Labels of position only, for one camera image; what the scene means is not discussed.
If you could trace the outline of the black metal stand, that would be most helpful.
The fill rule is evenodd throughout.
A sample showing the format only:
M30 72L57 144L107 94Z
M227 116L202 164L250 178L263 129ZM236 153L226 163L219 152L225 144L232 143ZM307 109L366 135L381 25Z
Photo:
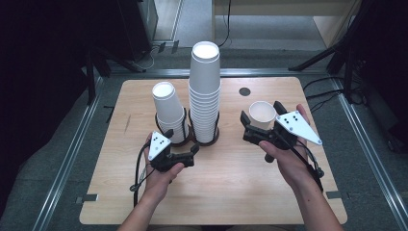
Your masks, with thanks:
M86 53L86 75L88 79L88 104L90 105L96 99L96 81L94 70L100 72L103 76L109 77L111 69L108 65L108 60L112 60L120 66L130 70L131 72L143 73L146 71L143 67L136 67L118 56L108 52L106 49L90 46Z

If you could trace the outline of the white paper cup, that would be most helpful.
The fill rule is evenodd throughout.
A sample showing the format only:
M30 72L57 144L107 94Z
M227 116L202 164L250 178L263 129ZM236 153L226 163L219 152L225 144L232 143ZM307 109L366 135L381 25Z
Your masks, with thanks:
M277 113L267 101L256 101L249 107L250 124L252 126L268 129Z

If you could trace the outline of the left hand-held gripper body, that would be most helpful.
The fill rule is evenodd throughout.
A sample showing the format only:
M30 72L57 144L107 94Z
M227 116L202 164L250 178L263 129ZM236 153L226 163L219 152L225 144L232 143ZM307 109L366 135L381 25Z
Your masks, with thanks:
M150 165L160 172L167 172L178 163L182 163L185 167L194 166L195 154L191 152L174 154L170 152L170 149L171 140L161 133L154 131L148 154Z

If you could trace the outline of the tall stack of white cups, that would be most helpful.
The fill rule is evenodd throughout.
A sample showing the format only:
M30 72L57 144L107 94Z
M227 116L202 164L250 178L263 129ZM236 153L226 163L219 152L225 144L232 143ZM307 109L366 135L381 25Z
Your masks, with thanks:
M210 145L217 139L220 90L218 46L200 41L191 51L189 78L191 126L200 143Z

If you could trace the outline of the person's left hand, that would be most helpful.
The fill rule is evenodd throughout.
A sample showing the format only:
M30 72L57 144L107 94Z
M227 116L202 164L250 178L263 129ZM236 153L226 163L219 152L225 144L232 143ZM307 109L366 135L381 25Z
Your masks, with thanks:
M155 170L148 160L149 147L146 147L143 151L145 159L146 178L144 192L147 194L166 194L167 188L172 180L185 168L182 163L176 164L167 172L159 172Z

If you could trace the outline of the metal floor rail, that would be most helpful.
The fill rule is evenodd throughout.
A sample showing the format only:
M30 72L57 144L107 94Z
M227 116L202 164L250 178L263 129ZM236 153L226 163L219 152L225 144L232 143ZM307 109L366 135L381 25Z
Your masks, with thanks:
M143 72L132 72L126 69L113 70L112 76L126 76L134 79L181 79L188 78L190 71L181 69L148 69ZM287 68L222 68L220 76L233 77L281 77L281 76L325 76L324 68L312 68L302 71L290 71Z
M64 191L64 187L70 175L70 172L75 163L79 149L83 143L86 132L88 131L90 122L95 113L96 107L100 100L101 90L104 87L104 80L102 77L96 79L96 96L87 105L80 123L74 133L74 137L65 153L64 159L60 165L58 173L45 197L44 203L40 209L36 222L32 231L46 231L49 222L54 214L58 202Z
M401 231L408 231L408 207L405 205L401 194L397 191L397 188L390 177L390 174L380 160L380 156L374 148L368 131L362 124L360 117L357 115L355 107L348 102L343 93L339 95L339 101L353 132L363 149L379 188L394 215L398 227Z

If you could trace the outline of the light wooden cabinet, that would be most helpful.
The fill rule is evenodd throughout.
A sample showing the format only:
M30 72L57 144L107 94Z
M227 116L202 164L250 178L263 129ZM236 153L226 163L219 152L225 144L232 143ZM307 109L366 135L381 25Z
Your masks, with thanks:
M213 16L232 15L311 16L326 47L345 33L347 21L360 9L362 0L212 0Z

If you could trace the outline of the black tripod stand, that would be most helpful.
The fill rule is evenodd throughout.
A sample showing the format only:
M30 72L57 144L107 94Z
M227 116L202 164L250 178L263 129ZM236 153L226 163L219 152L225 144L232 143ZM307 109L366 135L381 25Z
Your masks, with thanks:
M408 90L408 0L362 0L344 36L308 61L293 66L302 71L330 57L329 74L345 69L343 93L352 102L353 72L387 93Z

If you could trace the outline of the short stack of white cups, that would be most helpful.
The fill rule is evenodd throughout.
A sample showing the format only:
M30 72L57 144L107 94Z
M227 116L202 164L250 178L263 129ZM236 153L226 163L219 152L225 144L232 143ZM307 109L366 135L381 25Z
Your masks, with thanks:
M186 110L182 106L175 87L170 82L157 83L152 89L156 108L156 121L160 130L165 133L173 131L172 143L182 143L189 135L186 122Z

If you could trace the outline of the dark cabinet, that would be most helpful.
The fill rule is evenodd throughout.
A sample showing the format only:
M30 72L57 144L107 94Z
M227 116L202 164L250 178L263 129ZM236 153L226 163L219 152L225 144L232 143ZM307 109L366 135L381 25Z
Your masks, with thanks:
M130 44L132 59L150 52L153 47L158 14L155 0L116 0Z

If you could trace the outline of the person's right hand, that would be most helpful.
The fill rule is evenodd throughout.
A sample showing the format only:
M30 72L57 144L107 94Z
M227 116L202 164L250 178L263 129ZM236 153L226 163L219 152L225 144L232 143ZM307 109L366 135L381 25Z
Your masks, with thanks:
M306 165L291 150L279 149L268 141L260 141L259 146L275 159L283 178L295 193L320 193L320 188Z

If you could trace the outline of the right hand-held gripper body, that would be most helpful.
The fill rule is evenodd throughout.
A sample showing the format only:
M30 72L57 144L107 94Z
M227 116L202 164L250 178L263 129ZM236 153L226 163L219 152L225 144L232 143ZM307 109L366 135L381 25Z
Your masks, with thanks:
M244 127L243 139L253 144L269 141L277 148L288 150L294 147L298 138L322 145L322 140L299 111L279 115L272 129L261 129L251 124Z

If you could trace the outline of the black wire cup holder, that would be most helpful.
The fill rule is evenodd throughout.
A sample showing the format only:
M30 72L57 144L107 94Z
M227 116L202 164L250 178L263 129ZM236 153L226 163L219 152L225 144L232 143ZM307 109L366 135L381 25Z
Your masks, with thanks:
M210 146L216 143L219 137L219 114L215 119L204 124L193 118L191 111L184 109L184 115L173 123L164 123L158 115L155 115L155 122L162 134L169 130L173 131L170 140L174 147L183 146L190 141L198 142L202 146Z

